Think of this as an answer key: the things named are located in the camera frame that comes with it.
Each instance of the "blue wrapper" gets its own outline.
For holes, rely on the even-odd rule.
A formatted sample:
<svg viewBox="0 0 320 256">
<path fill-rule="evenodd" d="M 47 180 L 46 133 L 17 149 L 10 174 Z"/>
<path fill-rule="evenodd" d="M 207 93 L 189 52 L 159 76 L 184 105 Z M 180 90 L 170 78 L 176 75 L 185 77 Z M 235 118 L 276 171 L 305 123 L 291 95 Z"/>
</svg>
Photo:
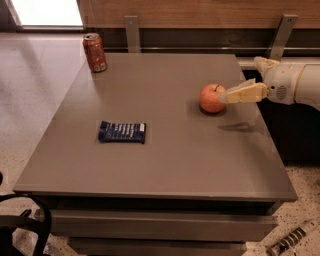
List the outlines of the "blue wrapper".
<svg viewBox="0 0 320 256">
<path fill-rule="evenodd" d="M 100 142 L 138 142 L 144 144 L 145 123 L 109 123 L 102 121 L 98 134 Z"/>
</svg>

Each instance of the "window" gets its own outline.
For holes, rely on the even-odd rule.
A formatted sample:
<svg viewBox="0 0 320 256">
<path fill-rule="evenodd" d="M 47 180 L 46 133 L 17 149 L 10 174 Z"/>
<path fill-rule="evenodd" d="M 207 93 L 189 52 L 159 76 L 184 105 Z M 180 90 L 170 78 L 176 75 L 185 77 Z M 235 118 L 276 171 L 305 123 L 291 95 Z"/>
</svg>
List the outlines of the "window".
<svg viewBox="0 0 320 256">
<path fill-rule="evenodd" d="M 11 0 L 21 26 L 82 27 L 77 0 Z"/>
</svg>

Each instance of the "apple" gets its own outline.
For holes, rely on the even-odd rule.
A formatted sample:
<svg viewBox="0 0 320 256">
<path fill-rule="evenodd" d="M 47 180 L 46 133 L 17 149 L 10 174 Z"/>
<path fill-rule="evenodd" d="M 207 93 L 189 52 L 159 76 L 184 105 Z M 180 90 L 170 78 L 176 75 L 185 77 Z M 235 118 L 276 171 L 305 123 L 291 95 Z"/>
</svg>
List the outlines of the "apple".
<svg viewBox="0 0 320 256">
<path fill-rule="evenodd" d="M 200 106 L 209 113 L 218 113 L 226 107 L 225 103 L 219 101 L 219 94 L 226 89 L 219 84 L 208 84 L 200 92 Z"/>
</svg>

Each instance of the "gray table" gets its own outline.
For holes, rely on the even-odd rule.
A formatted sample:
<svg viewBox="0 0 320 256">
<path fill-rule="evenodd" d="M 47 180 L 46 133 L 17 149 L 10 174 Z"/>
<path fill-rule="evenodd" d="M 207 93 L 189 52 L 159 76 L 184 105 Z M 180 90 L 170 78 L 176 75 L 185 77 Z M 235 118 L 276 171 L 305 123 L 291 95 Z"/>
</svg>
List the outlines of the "gray table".
<svg viewBox="0 0 320 256">
<path fill-rule="evenodd" d="M 236 58 L 107 62 L 103 73 L 82 67 L 14 188 L 47 202 L 52 232 L 77 237 L 80 253 L 166 256 L 241 255 L 270 232 L 272 210 L 296 193 L 256 104 L 216 115 L 198 105 L 206 84 L 242 81 Z M 146 123 L 146 143 L 101 144 L 102 120 Z"/>
</svg>

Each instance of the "tile floor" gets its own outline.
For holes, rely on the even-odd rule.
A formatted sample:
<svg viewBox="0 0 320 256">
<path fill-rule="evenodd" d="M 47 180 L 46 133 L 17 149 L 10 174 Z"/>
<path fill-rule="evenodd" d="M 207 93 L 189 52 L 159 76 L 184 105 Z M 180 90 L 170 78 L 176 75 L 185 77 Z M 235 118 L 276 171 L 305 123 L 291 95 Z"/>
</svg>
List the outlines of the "tile floor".
<svg viewBox="0 0 320 256">
<path fill-rule="evenodd" d="M 0 33 L 0 193 L 12 192 L 14 184 L 61 103 L 80 67 L 85 63 L 81 35 Z M 279 222 L 260 243 L 247 243 L 244 256 L 265 256 L 266 248 L 305 220 L 320 222 L 320 162 L 290 163 L 288 175 L 298 194 L 274 216 Z M 1 204 L 0 213 L 19 214 L 34 209 L 28 200 Z M 28 232 L 16 232 L 15 241 L 31 255 L 35 242 Z M 77 255 L 64 237 L 50 236 L 51 255 Z M 320 228 L 295 246 L 297 256 L 320 255 Z M 287 251 L 283 256 L 294 255 Z"/>
</svg>

